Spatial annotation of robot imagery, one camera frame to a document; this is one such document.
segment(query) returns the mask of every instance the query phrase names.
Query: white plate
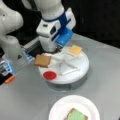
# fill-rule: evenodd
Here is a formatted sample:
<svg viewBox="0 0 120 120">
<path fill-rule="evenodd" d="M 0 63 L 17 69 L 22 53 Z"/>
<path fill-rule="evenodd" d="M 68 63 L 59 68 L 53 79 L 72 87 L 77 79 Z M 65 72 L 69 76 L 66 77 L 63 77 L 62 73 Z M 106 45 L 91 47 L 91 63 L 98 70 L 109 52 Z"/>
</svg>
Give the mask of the white plate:
<svg viewBox="0 0 120 120">
<path fill-rule="evenodd" d="M 64 120 L 72 108 L 85 114 L 88 120 L 100 120 L 96 106 L 90 100 L 77 95 L 70 95 L 57 101 L 49 113 L 49 120 Z"/>
</svg>

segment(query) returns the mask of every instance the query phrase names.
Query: table surface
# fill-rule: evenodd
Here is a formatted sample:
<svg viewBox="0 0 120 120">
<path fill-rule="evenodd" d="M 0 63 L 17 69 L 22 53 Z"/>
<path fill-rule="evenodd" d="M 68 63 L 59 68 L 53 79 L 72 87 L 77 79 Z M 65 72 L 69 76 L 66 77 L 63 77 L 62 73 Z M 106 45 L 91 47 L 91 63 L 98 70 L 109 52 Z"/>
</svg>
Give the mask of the table surface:
<svg viewBox="0 0 120 120">
<path fill-rule="evenodd" d="M 79 45 L 89 58 L 88 78 L 78 89 L 59 92 L 50 89 L 38 68 L 23 68 L 10 85 L 0 86 L 0 120 L 48 120 L 53 104 L 67 95 L 90 99 L 101 120 L 120 117 L 120 49 L 74 34 L 67 46 Z"/>
</svg>

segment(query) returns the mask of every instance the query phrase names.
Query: green food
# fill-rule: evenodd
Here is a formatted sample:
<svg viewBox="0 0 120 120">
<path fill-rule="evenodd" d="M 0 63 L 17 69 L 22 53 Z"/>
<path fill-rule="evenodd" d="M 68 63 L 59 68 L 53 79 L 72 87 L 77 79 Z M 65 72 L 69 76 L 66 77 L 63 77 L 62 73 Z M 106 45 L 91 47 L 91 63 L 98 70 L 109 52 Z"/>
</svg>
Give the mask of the green food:
<svg viewBox="0 0 120 120">
<path fill-rule="evenodd" d="M 76 109 L 72 109 L 71 112 L 68 114 L 66 120 L 87 120 L 87 116 L 82 114 Z"/>
</svg>

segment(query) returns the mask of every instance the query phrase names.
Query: red dot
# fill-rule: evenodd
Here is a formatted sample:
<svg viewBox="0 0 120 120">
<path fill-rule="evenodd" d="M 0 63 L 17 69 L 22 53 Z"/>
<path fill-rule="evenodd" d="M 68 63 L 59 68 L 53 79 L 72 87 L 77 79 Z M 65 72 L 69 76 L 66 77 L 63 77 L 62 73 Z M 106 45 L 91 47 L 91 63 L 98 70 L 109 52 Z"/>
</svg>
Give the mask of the red dot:
<svg viewBox="0 0 120 120">
<path fill-rule="evenodd" d="M 57 77 L 56 73 L 53 71 L 47 71 L 43 74 L 43 76 L 47 80 L 53 80 Z"/>
</svg>

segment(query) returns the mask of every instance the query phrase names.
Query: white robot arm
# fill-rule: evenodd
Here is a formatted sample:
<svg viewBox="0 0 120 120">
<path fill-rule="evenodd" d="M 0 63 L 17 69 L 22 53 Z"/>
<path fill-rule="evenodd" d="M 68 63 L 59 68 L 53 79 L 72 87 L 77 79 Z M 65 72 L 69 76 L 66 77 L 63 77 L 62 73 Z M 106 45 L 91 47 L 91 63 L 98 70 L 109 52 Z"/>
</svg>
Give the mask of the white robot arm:
<svg viewBox="0 0 120 120">
<path fill-rule="evenodd" d="M 17 38 L 7 35 L 16 31 L 23 25 L 22 16 L 8 8 L 3 0 L 0 0 L 0 46 L 5 53 L 4 58 L 12 64 L 14 71 L 17 71 L 26 61 Z"/>
<path fill-rule="evenodd" d="M 71 8 L 65 12 L 61 0 L 35 0 L 35 3 L 42 14 L 37 33 L 43 49 L 53 52 L 56 47 L 64 47 L 76 24 Z"/>
</svg>

